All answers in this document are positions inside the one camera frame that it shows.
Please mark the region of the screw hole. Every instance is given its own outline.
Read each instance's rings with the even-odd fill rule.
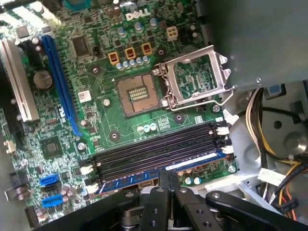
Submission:
[[[154,220],[152,220],[152,221],[150,222],[150,226],[155,227],[155,225],[156,225],[156,222],[155,222]]]
[[[208,228],[212,227],[212,224],[208,221],[203,222],[203,225]]]
[[[201,210],[201,209],[198,209],[196,212],[197,212],[197,214],[203,214],[204,213],[203,210]]]
[[[281,127],[282,127],[282,122],[280,122],[279,120],[274,122],[274,128],[281,129]]]

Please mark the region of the blue pcie slot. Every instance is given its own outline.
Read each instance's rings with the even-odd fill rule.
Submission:
[[[48,57],[49,68],[51,70],[56,89],[60,96],[60,102],[63,106],[65,116],[71,123],[75,135],[82,136],[82,133],[78,131],[78,126],[75,122],[75,110],[73,100],[69,93],[69,89],[64,77],[54,40],[51,36],[44,35],[42,37],[42,43]]]

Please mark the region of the dell logo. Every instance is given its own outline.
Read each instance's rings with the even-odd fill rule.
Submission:
[[[148,9],[144,9],[144,10],[139,10],[139,11],[135,11],[134,13],[127,13],[125,15],[126,20],[127,21],[131,21],[133,19],[137,19],[137,18],[143,18],[146,16],[150,16],[151,13],[148,12]]]

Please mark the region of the white pci slot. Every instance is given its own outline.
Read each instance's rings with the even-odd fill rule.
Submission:
[[[39,119],[39,113],[17,46],[12,41],[3,40],[0,43],[0,52],[22,120],[27,122]]]

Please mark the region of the motherboard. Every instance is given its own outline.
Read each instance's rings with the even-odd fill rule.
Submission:
[[[8,201],[30,227],[124,188],[237,171],[220,105],[226,58],[190,0],[28,2],[1,14]]]

